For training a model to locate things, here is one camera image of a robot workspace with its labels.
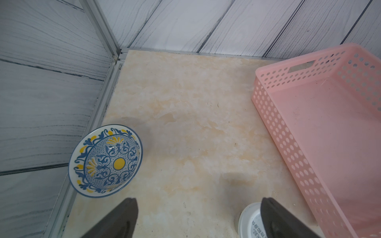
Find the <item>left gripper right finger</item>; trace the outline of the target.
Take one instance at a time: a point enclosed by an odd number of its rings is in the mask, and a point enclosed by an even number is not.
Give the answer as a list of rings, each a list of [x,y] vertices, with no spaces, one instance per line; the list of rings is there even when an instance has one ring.
[[[268,238],[319,238],[271,197],[262,199],[261,218]]]

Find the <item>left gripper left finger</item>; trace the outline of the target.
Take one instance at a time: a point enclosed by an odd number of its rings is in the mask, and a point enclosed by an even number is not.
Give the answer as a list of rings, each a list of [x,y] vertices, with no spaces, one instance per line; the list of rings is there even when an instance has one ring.
[[[136,198],[126,198],[82,238],[132,238],[139,214]]]

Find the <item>yogurt cup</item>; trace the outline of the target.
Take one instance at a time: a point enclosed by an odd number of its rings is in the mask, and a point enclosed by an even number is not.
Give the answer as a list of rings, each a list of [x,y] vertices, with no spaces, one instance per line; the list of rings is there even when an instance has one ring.
[[[236,230],[240,238],[267,238],[261,217],[261,203],[248,205],[239,215]]]

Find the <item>pink perforated plastic basket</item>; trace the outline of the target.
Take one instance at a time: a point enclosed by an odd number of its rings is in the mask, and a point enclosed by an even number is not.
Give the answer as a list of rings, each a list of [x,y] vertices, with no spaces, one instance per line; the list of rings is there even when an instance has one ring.
[[[251,99],[324,235],[380,237],[380,59],[346,43],[263,66]]]

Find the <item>blue yellow patterned bowl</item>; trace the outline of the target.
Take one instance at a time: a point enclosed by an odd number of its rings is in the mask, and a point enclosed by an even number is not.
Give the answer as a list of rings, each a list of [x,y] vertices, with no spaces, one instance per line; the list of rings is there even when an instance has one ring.
[[[73,188],[90,198],[122,190],[137,174],[143,158],[138,134],[123,125],[105,125],[86,135],[68,163]]]

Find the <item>left aluminium frame post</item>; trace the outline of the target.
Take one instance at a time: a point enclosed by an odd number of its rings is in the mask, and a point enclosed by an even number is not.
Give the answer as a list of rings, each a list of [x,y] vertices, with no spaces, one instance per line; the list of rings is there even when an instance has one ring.
[[[113,61],[119,59],[120,46],[107,22],[107,19],[96,0],[79,0],[88,19],[94,27],[96,34]]]

